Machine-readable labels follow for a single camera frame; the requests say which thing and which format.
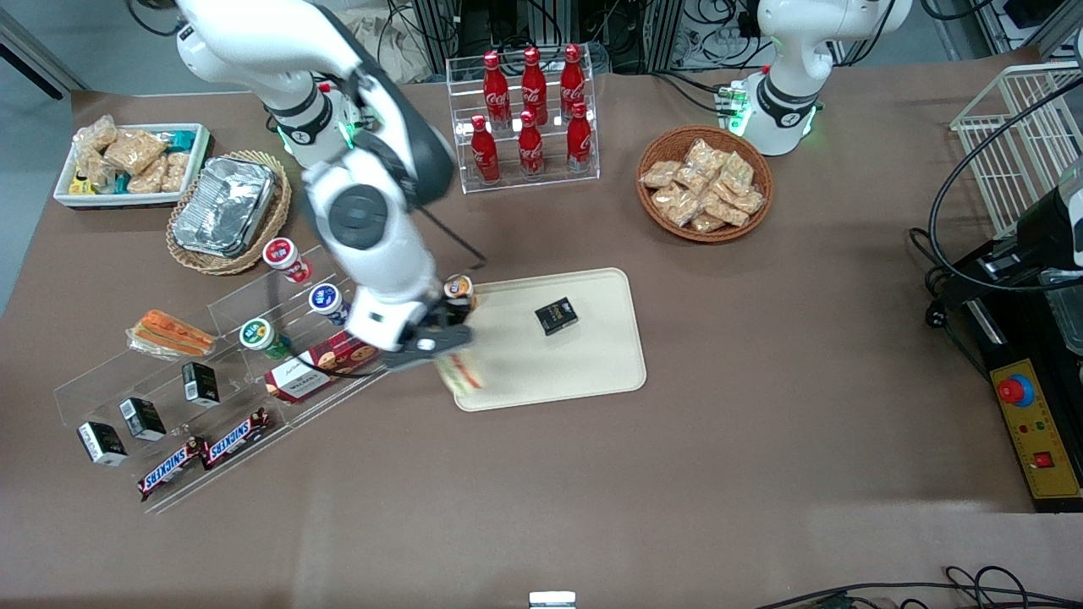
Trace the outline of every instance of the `small bottle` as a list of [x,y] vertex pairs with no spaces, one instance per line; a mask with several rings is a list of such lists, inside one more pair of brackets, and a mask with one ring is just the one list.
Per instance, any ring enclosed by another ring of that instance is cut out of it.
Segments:
[[542,133],[534,126],[534,113],[524,109],[519,117],[523,121],[523,129],[519,132],[519,165],[523,170],[523,178],[530,182],[542,178],[545,171],[545,158],[542,156]]
[[481,90],[485,94],[493,131],[508,131],[511,129],[511,100],[508,99],[508,79],[500,72],[500,55],[488,51],[482,61],[485,63],[485,79]]
[[582,55],[578,44],[564,47],[564,72],[560,73],[560,116],[564,125],[572,119],[572,104],[583,101],[583,83],[586,78],[579,65]]
[[586,173],[590,169],[590,122],[587,104],[572,104],[572,121],[567,124],[567,169],[572,173]]
[[304,283],[312,275],[312,263],[286,237],[275,237],[263,246],[263,261],[272,269],[282,271],[289,283]]
[[345,320],[350,316],[350,303],[342,298],[342,290],[335,284],[322,283],[312,288],[309,293],[309,307],[331,323],[331,325],[345,325]]
[[252,351],[263,351],[269,360],[289,357],[289,339],[275,332],[263,318],[250,320],[240,328],[240,344]]
[[538,61],[542,53],[536,47],[527,47],[523,51],[526,69],[523,70],[523,108],[534,113],[534,121],[542,126],[549,121],[549,109],[546,107],[546,82]]
[[474,153],[474,163],[481,173],[481,183],[491,186],[500,181],[500,160],[496,157],[496,140],[485,129],[485,117],[475,114],[470,119],[474,133],[470,138],[470,148]]

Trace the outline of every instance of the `wicker basket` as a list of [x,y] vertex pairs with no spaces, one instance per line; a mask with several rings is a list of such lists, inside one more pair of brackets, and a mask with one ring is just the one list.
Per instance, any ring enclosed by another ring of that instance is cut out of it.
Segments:
[[277,180],[275,180],[273,198],[268,206],[266,213],[263,216],[256,239],[252,241],[248,250],[237,258],[221,258],[219,256],[211,256],[210,254],[190,251],[177,245],[177,242],[173,241],[173,223],[177,222],[177,216],[188,204],[188,200],[192,199],[196,186],[199,185],[198,178],[184,192],[181,200],[178,202],[177,207],[173,208],[173,212],[169,216],[169,224],[166,226],[166,245],[169,247],[169,254],[178,262],[188,269],[195,269],[208,275],[235,275],[256,264],[263,256],[263,246],[273,239],[278,234],[278,231],[282,230],[283,224],[286,223],[286,217],[289,215],[289,202],[292,197],[289,179],[286,178],[286,169],[275,157],[255,151],[229,153],[224,156],[265,165],[275,172]]
[[[684,160],[684,155],[692,147],[692,142],[697,138],[702,138],[703,141],[716,150],[726,152],[736,151],[756,171],[753,184],[764,195],[764,206],[752,216],[748,223],[744,226],[727,225],[709,233],[700,233],[691,229],[677,226],[658,212],[658,209],[651,200],[652,191],[639,181],[638,178],[660,160]],[[764,217],[771,209],[771,200],[774,198],[774,181],[771,179],[771,168],[768,167],[764,155],[759,154],[759,151],[743,139],[720,127],[710,127],[707,125],[686,125],[660,135],[643,151],[643,156],[639,159],[639,170],[636,172],[636,190],[639,192],[639,200],[643,204],[643,209],[647,210],[647,213],[670,233],[701,243],[721,243],[734,239],[755,229],[764,221]]]

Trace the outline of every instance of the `red bottle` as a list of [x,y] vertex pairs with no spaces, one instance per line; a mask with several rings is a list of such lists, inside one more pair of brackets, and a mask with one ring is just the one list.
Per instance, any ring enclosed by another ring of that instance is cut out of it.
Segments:
[[485,107],[493,131],[511,129],[511,100],[508,99],[508,79],[500,72],[500,55],[496,51],[485,53],[485,80],[481,90],[485,94]]
[[572,121],[567,124],[567,169],[586,173],[590,169],[590,124],[587,122],[587,104],[572,104]]
[[523,51],[526,69],[523,70],[523,107],[534,113],[534,121],[545,125],[549,121],[549,109],[546,107],[545,75],[538,67],[542,53],[535,47]]
[[523,169],[523,178],[537,180],[545,171],[545,158],[542,156],[542,133],[534,126],[534,113],[524,109],[519,115],[523,120],[523,130],[519,132],[519,165]]
[[478,164],[478,172],[481,173],[481,181],[486,186],[491,186],[500,181],[500,161],[496,158],[496,140],[493,134],[485,130],[485,117],[477,114],[470,119],[473,124],[474,134],[470,138],[470,147],[473,148],[474,163]]
[[572,104],[583,101],[582,52],[578,44],[564,47],[564,72],[560,74],[560,116],[564,125],[572,119]]

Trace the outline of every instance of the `black machine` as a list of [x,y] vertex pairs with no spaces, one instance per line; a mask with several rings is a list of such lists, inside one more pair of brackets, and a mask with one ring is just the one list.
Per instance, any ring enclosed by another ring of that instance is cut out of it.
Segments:
[[[1039,511],[1083,511],[1083,159],[955,267],[940,302],[968,322]],[[1057,283],[1068,287],[1051,290]]]

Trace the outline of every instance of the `brown table surface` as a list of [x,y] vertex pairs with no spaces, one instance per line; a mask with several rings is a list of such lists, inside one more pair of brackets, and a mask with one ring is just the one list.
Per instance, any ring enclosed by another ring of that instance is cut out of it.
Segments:
[[[53,388],[146,310],[194,312],[256,275],[177,264],[168,210],[51,202],[0,321],[0,606],[466,609],[573,589],[585,608],[752,607],[991,562],[1083,595],[1083,516],[1030,514],[988,386],[922,323],[926,264],[905,245],[961,156],[948,121],[1012,61],[837,70],[815,130],[770,161],[771,215],[722,246],[663,232],[634,189],[648,142],[706,113],[601,78],[600,181],[456,184],[432,209],[492,259],[480,282],[623,269],[641,390],[468,414],[409,371],[161,516],[87,463]],[[446,131],[443,88],[409,92]],[[247,94],[75,104],[77,125],[198,121],[218,152],[286,158]],[[955,254],[982,215],[964,183]],[[298,220],[286,233],[313,245]],[[419,224],[443,272],[469,261]]]

